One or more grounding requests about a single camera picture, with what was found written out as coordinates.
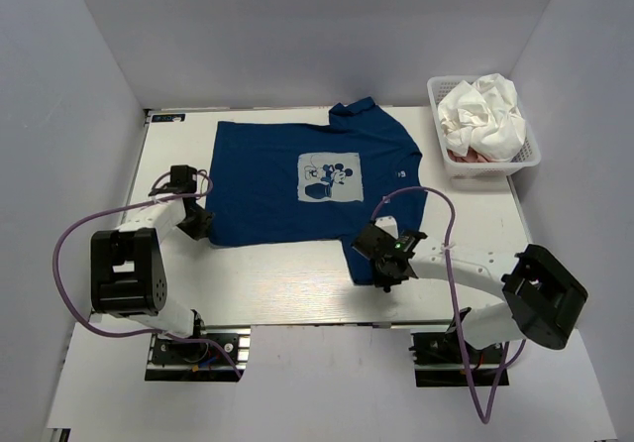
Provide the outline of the blue t shirt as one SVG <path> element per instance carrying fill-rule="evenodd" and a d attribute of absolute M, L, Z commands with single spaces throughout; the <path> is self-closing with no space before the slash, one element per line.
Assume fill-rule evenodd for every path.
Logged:
<path fill-rule="evenodd" d="M 406 129 L 371 98 L 337 104 L 326 125 L 221 121 L 209 174 L 209 241 L 219 247 L 338 240 L 351 278 L 372 282 L 352 247 L 372 214 L 399 229 L 420 227 L 426 195 L 396 197 L 420 184 L 423 155 Z"/>

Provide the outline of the pink t shirt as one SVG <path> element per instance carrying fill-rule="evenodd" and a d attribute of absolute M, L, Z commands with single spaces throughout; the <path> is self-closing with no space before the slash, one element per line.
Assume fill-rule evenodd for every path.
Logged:
<path fill-rule="evenodd" d="M 453 151 L 448 150 L 449 158 L 455 163 L 462 164 L 487 164 L 490 160 L 473 149 L 469 149 L 465 156 L 459 156 Z"/>

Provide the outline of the white t shirt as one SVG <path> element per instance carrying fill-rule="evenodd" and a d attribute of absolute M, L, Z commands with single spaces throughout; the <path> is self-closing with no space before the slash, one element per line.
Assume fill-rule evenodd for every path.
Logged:
<path fill-rule="evenodd" d="M 459 156 L 473 149 L 491 163 L 506 163 L 526 140 L 515 85 L 499 73 L 460 82 L 438 104 L 438 114 L 446 148 Z"/>

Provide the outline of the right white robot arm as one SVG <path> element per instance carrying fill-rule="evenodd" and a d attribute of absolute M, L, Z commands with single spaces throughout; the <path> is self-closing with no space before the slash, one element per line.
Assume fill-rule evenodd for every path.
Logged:
<path fill-rule="evenodd" d="M 370 262 L 373 283 L 390 288 L 411 278 L 453 282 L 487 293 L 498 303 L 470 309 L 447 347 L 457 360 L 472 360 L 497 343 L 529 340 L 541 347 L 567 346 L 588 299 L 585 287 L 546 248 L 519 253 L 447 247 L 420 231 L 395 234 L 391 217 L 369 223 L 353 248 Z"/>

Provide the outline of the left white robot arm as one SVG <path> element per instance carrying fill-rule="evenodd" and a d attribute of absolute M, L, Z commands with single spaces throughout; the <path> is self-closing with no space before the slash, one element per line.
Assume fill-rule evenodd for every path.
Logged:
<path fill-rule="evenodd" d="M 207 355 L 210 340 L 196 329 L 197 313 L 168 292 L 160 244 L 174 230 L 193 241 L 207 237 L 213 213 L 198 203 L 204 171 L 173 166 L 167 176 L 166 183 L 153 186 L 148 203 L 128 212 L 123 224 L 93 234 L 91 303 L 97 313 L 176 336 L 178 354 L 197 362 Z"/>

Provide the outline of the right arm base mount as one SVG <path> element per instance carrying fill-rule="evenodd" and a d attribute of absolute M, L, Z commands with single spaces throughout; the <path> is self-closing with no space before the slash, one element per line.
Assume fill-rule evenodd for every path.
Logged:
<path fill-rule="evenodd" d="M 414 361 L 417 387 L 467 387 L 465 365 L 457 336 L 444 332 L 411 334 L 409 351 Z M 467 345 L 469 363 L 476 387 L 491 387 L 502 360 L 503 346 L 494 344 L 483 350 Z"/>

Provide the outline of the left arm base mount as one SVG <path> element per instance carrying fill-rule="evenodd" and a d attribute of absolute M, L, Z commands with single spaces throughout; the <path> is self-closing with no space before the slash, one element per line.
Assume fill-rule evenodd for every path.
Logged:
<path fill-rule="evenodd" d="M 145 370 L 147 382 L 236 383 L 246 369 L 249 328 L 206 327 L 207 343 L 177 343 L 153 336 Z"/>

